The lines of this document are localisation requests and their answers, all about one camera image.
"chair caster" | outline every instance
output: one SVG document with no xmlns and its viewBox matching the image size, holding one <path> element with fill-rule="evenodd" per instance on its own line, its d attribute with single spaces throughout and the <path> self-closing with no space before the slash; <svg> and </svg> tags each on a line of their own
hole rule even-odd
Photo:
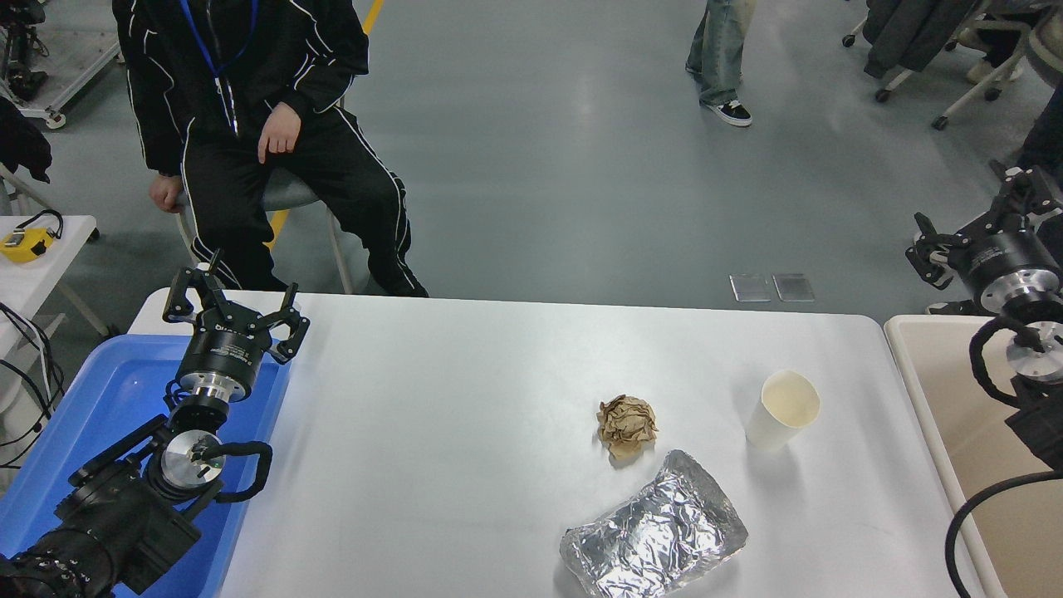
<svg viewBox="0 0 1063 598">
<path fill-rule="evenodd" d="M 52 130 L 62 129 L 63 125 L 65 124 L 66 124 L 66 115 L 60 114 L 57 112 L 45 119 L 45 126 L 48 126 L 49 129 Z"/>
</svg>

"white cart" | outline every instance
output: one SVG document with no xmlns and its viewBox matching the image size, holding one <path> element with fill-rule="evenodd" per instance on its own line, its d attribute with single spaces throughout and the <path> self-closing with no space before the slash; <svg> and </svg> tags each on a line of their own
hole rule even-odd
<svg viewBox="0 0 1063 598">
<path fill-rule="evenodd" d="M 63 107 L 67 102 L 118 57 L 118 34 L 106 4 L 51 0 L 45 11 L 47 20 L 37 25 L 37 35 L 48 55 L 35 53 L 31 66 L 47 72 L 48 79 L 32 101 L 15 97 L 5 81 L 0 81 L 0 93 L 23 116 L 43 118 L 49 129 L 58 129 L 66 124 Z"/>
</svg>

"black track pants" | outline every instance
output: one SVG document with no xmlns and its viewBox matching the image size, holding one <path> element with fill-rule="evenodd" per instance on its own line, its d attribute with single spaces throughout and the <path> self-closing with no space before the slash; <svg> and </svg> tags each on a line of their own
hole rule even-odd
<svg viewBox="0 0 1063 598">
<path fill-rule="evenodd" d="M 303 122 L 296 151 L 258 163 L 258 136 L 246 140 L 188 127 L 183 171 L 196 225 L 192 251 L 204 261 L 224 254 L 218 273 L 233 288 L 276 290 L 273 258 L 264 242 L 273 230 L 263 191 L 274 168 L 300 177 L 328 206 L 340 227 L 374 255 L 406 253 L 410 244 L 406 190 L 376 157 L 354 115 L 339 107 Z"/>
</svg>

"yellow tape measure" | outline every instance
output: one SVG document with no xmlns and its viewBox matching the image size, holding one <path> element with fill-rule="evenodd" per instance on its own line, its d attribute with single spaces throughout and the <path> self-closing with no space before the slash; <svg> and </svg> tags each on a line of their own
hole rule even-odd
<svg viewBox="0 0 1063 598">
<path fill-rule="evenodd" d="M 37 218 L 45 215 L 55 216 L 55 219 L 60 222 L 58 228 L 26 227 L 32 224 Z M 5 257 L 16 263 L 32 261 L 44 255 L 45 252 L 48 251 L 48 247 L 52 245 L 52 241 L 60 238 L 62 235 L 63 216 L 54 209 L 45 209 L 33 218 L 22 222 L 16 226 L 14 230 L 9 233 L 3 238 L 3 242 L 0 243 L 0 253 L 3 253 Z"/>
</svg>

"brown paper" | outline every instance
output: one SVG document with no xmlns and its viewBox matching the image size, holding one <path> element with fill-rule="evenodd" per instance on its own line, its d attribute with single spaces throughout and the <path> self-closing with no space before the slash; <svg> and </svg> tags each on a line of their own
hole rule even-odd
<svg viewBox="0 0 1063 598">
<path fill-rule="evenodd" d="M 629 459 L 642 450 L 642 445 L 657 440 L 657 417 L 649 404 L 621 395 L 598 411 L 598 439 L 609 446 L 618 460 Z"/>
</svg>

